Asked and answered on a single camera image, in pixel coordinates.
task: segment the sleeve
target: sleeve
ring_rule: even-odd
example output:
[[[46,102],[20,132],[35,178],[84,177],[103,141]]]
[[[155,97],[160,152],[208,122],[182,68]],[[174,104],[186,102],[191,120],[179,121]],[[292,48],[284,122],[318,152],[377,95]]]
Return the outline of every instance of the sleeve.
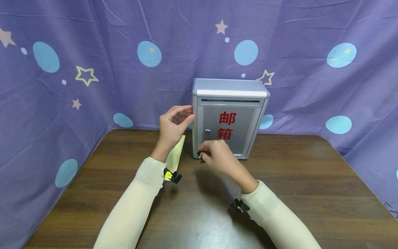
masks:
[[[319,249],[303,222],[262,182],[250,194],[242,194],[248,214],[261,226],[278,249]]]
[[[135,248],[153,200],[163,187],[166,164],[146,158],[135,178],[109,214],[94,249]]]

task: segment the blue circle pattern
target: blue circle pattern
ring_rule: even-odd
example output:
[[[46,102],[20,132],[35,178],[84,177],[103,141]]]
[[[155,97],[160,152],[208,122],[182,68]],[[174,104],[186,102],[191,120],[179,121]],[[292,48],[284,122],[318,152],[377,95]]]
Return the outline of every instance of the blue circle pattern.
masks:
[[[352,121],[347,116],[336,116],[326,122],[326,128],[334,134],[344,134],[351,130]]]
[[[113,121],[123,128],[130,128],[133,126],[133,121],[123,113],[116,113],[113,116]]]
[[[351,43],[341,43],[328,54],[326,61],[331,67],[340,68],[350,64],[357,56],[357,48]]]
[[[271,114],[267,114],[263,116],[261,120],[259,129],[264,130],[268,129],[273,123],[273,116]]]
[[[33,55],[41,69],[48,73],[55,73],[59,69],[57,53],[47,43],[38,41],[33,44]]]
[[[235,60],[239,65],[247,66],[256,60],[258,55],[257,44],[252,40],[241,41],[235,48]]]
[[[63,188],[72,181],[77,173],[77,161],[75,159],[68,159],[59,167],[57,176],[55,177],[55,186]]]
[[[137,47],[138,59],[147,67],[156,67],[162,60],[162,52],[150,41],[142,41]]]

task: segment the mailbox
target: mailbox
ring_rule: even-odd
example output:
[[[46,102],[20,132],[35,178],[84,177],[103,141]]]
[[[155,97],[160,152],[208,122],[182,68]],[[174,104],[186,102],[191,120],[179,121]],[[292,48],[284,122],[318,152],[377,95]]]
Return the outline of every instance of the mailbox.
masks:
[[[223,139],[238,159],[247,159],[269,97],[257,80],[194,79],[193,157],[200,158],[203,141]]]

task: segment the wooden table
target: wooden table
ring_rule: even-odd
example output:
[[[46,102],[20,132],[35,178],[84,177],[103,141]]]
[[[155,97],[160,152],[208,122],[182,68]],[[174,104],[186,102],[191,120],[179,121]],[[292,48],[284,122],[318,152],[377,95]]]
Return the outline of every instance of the wooden table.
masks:
[[[178,185],[165,182],[137,248],[274,248],[232,201],[220,178],[192,158]],[[92,248],[108,214],[158,139],[157,131],[106,135],[26,248]],[[258,135],[242,163],[307,225],[323,249],[398,248],[398,222],[323,138]]]

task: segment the star pattern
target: star pattern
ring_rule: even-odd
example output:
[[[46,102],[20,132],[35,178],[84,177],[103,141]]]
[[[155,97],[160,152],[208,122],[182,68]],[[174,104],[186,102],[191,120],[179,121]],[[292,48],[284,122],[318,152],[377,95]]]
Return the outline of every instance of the star pattern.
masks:
[[[267,85],[268,85],[268,86],[271,86],[271,85],[272,85],[271,79],[272,79],[272,76],[273,76],[274,74],[275,74],[275,72],[269,73],[267,70],[264,70],[263,76],[262,76],[261,78],[258,78],[257,80],[259,80],[259,81],[262,82],[262,79],[267,75],[267,76],[269,76],[268,81],[265,82],[265,83],[263,83],[263,84],[264,84],[264,86],[267,86]]]
[[[92,81],[99,81],[99,80],[97,79],[97,77],[94,76],[94,69],[92,69],[92,68],[84,69],[84,68],[79,67],[79,66],[76,66],[76,69],[77,69],[78,74],[76,75],[75,80],[81,80],[81,81],[83,81],[83,82],[86,84],[86,86],[89,86],[90,83],[91,83]],[[88,79],[88,81],[87,81],[85,78],[81,78],[82,71],[83,71],[83,72],[90,72],[91,78]]]
[[[79,99],[72,100],[72,102],[73,102],[72,108],[76,108],[77,110],[79,110],[80,106],[82,105],[80,104]]]
[[[11,32],[10,31],[4,31],[0,29],[0,40],[3,43],[4,47],[7,47],[9,44],[14,45],[14,41],[11,39]]]
[[[221,20],[219,24],[216,24],[217,27],[217,34],[223,33],[225,35],[225,29],[228,27],[228,25],[224,24],[224,20]]]

